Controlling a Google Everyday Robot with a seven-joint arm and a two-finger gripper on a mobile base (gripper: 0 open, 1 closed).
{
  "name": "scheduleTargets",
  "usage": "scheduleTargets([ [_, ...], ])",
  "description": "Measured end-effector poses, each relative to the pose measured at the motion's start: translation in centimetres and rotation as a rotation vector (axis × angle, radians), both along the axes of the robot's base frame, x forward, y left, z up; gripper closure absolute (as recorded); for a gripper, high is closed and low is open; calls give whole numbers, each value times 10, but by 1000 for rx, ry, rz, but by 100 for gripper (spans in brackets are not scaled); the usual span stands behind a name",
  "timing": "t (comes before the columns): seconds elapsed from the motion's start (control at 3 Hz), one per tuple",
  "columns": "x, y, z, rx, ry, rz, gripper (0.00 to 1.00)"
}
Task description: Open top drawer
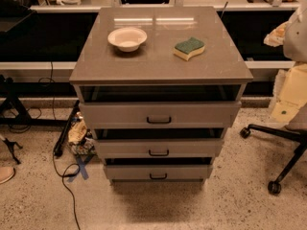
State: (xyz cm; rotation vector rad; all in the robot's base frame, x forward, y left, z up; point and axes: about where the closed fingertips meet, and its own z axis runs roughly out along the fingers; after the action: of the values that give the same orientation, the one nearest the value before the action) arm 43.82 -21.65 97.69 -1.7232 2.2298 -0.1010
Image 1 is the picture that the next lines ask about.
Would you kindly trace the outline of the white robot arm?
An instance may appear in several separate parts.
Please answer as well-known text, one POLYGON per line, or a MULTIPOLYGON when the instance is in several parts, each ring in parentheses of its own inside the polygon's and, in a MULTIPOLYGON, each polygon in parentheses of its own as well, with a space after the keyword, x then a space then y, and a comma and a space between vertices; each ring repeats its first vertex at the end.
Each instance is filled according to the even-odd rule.
POLYGON ((289 20, 269 33, 264 42, 283 46, 283 54, 295 64, 279 70, 274 82, 271 117, 289 130, 307 129, 307 0, 289 20))

